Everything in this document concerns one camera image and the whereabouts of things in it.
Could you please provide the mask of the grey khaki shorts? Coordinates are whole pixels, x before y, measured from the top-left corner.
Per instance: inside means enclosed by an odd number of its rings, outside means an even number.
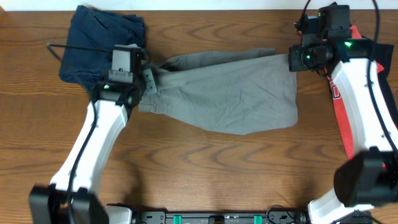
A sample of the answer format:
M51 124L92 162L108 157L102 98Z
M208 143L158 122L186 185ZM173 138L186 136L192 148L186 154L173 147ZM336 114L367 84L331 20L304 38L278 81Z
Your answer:
M207 131L245 135L298 121L297 76L272 48L174 56L154 67L158 92L139 110Z

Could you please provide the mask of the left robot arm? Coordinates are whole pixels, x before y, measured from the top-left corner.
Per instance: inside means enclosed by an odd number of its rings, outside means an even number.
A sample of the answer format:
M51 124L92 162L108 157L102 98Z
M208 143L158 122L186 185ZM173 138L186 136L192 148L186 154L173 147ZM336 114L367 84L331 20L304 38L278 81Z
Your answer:
M139 212L120 203L102 206L98 191L105 165L132 110L157 93L150 53L136 44L115 45L111 68L85 90L90 99L83 127L48 186L29 194L34 223L140 223Z

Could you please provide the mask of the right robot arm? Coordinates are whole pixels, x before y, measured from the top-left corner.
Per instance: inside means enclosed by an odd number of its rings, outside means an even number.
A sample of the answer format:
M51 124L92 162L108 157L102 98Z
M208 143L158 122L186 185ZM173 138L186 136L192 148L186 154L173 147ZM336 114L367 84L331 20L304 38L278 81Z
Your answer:
M344 104L354 156L336 170L333 188L307 204L297 223L374 223L370 210L397 202L397 126L379 84L377 40L353 36L347 5L331 4L295 23L292 72L330 77Z

